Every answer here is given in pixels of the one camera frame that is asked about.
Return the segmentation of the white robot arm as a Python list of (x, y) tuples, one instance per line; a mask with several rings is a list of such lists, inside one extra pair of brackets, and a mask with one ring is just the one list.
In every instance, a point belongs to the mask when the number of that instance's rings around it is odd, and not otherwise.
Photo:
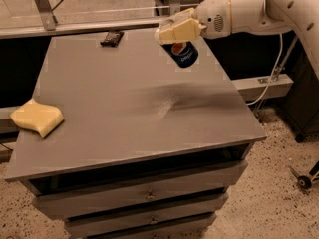
[(163, 20), (155, 33), (162, 44), (227, 37), (273, 35), (292, 30), (319, 77), (319, 0), (204, 0)]

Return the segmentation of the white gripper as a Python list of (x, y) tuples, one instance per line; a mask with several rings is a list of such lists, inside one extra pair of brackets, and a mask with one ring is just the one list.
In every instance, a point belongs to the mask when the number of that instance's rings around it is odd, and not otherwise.
[(196, 7), (196, 15), (194, 8), (188, 8), (163, 20), (159, 42), (184, 43), (195, 40), (200, 32), (206, 39), (223, 38), (230, 35), (230, 30), (230, 0), (204, 0)]

